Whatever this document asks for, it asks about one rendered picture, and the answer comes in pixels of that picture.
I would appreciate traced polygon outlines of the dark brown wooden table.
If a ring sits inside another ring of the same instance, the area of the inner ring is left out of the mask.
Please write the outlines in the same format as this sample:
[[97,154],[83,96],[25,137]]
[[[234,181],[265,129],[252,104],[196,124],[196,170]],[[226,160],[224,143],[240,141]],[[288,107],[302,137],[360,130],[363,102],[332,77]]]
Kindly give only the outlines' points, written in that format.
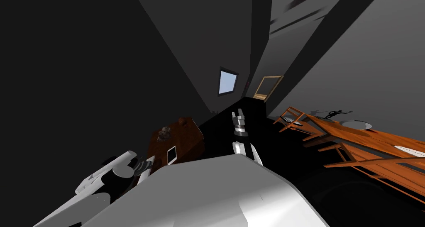
[[180,164],[196,160],[205,151],[203,134],[191,117],[180,118],[170,124],[171,138],[157,142],[160,129],[154,131],[150,138],[147,150],[147,159],[155,156],[151,174],[167,166],[167,151],[176,146],[177,160],[173,164]]

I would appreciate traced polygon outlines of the pale blue window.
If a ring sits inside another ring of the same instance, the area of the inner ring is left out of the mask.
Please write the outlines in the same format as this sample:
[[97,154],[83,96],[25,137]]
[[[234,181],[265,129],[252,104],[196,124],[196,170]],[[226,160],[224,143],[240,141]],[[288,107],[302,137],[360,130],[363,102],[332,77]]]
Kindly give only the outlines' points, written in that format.
[[235,71],[220,67],[218,97],[235,91],[238,75]]

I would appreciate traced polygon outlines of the wooden framed door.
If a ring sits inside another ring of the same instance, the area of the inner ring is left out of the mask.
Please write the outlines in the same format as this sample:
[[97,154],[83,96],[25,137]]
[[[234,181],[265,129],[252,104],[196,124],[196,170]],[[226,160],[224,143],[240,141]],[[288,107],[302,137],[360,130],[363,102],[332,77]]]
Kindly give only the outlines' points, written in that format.
[[260,82],[260,85],[256,89],[253,98],[266,102],[282,78],[283,76],[264,76]]

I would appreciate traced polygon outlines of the grey lumpy object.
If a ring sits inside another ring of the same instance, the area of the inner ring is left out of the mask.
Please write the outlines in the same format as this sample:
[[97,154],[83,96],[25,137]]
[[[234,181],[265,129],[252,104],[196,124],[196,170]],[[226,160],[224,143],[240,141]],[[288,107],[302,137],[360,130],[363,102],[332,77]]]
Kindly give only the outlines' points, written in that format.
[[171,138],[171,128],[169,126],[163,127],[157,136],[157,142],[163,142]]

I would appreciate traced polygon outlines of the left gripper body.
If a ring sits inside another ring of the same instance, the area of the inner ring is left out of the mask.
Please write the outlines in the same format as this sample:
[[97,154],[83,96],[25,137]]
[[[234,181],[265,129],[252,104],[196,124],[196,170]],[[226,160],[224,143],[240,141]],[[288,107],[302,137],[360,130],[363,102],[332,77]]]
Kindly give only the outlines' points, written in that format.
[[140,176],[144,171],[151,169],[153,161],[139,159],[134,166],[134,177]]

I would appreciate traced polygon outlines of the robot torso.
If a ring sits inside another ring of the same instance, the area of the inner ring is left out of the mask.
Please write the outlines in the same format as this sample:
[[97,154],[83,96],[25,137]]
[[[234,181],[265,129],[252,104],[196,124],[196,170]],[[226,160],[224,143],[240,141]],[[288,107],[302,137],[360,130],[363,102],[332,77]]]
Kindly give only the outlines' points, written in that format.
[[288,180],[233,154],[165,166],[82,227],[330,227]]

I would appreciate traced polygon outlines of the orange wooden chair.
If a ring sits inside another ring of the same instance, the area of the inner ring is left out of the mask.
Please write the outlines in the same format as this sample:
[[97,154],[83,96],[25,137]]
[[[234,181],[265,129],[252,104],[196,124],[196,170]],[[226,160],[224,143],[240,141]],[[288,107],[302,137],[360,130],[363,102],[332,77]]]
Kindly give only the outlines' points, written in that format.
[[318,128],[315,128],[313,125],[308,123],[309,118],[307,115],[291,106],[289,106],[274,122],[281,123],[283,127],[279,132],[285,130],[294,130],[307,135],[306,138],[302,139],[303,142],[309,141],[313,138],[324,135]]
[[342,162],[325,168],[352,167],[425,205],[425,156],[385,158],[342,142],[318,149],[328,150],[336,150]]

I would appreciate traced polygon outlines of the orange wooden dining table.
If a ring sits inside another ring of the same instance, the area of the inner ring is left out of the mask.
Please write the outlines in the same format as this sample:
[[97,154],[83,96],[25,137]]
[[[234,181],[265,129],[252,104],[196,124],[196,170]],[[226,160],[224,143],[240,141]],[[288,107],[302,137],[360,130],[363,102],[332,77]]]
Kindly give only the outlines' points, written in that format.
[[374,130],[357,130],[345,127],[340,122],[330,122],[312,115],[307,117],[325,135],[307,142],[304,144],[305,147],[333,141],[336,144],[342,142],[364,149],[385,158],[425,156],[425,142]]

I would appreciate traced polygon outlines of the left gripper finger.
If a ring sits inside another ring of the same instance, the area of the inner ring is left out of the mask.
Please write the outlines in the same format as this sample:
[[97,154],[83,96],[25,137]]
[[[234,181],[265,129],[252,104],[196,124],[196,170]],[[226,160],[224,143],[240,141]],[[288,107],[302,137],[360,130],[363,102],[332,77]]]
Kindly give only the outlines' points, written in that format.
[[145,161],[141,161],[137,165],[137,177],[139,177],[137,184],[140,184],[150,175],[154,160],[155,156],[152,156]]

